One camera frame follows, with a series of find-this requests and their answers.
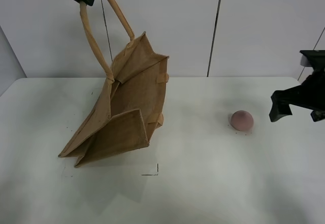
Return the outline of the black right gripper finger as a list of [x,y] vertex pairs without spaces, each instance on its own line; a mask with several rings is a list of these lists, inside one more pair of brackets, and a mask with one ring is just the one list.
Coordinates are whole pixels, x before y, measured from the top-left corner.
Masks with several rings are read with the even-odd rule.
[[325,120],[325,111],[312,111],[311,117],[314,122]]
[[279,119],[285,116],[291,116],[292,111],[289,106],[289,97],[285,91],[276,90],[271,95],[272,107],[269,113],[271,122],[277,122]]

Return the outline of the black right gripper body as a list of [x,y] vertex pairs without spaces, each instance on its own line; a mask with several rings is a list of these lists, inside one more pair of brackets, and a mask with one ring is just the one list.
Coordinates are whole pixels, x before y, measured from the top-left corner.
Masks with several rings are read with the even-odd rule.
[[324,111],[324,50],[301,50],[303,58],[313,68],[301,85],[294,87],[291,105]]

